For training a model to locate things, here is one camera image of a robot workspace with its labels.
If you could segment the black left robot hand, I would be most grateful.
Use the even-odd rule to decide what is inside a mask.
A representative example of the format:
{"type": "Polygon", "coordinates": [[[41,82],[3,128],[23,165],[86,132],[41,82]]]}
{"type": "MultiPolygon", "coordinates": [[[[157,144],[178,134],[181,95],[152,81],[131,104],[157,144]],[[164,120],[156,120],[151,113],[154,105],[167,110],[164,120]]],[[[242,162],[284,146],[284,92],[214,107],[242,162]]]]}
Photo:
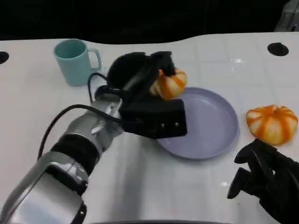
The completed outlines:
{"type": "Polygon", "coordinates": [[[159,51],[151,55],[132,52],[118,57],[107,75],[107,85],[124,91],[128,102],[153,98],[150,88],[157,80],[159,71],[166,76],[175,75],[175,66],[170,51],[159,51]]]}

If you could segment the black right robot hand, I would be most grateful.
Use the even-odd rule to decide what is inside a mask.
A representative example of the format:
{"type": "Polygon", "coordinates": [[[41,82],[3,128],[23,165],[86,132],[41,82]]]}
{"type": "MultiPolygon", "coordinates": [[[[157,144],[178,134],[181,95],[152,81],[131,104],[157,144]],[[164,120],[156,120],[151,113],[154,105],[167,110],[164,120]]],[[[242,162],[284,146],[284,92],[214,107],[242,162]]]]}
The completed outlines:
{"type": "Polygon", "coordinates": [[[228,190],[228,199],[241,191],[259,198],[264,210],[281,224],[299,222],[299,164],[277,148],[255,139],[234,160],[239,168],[228,190]]]}

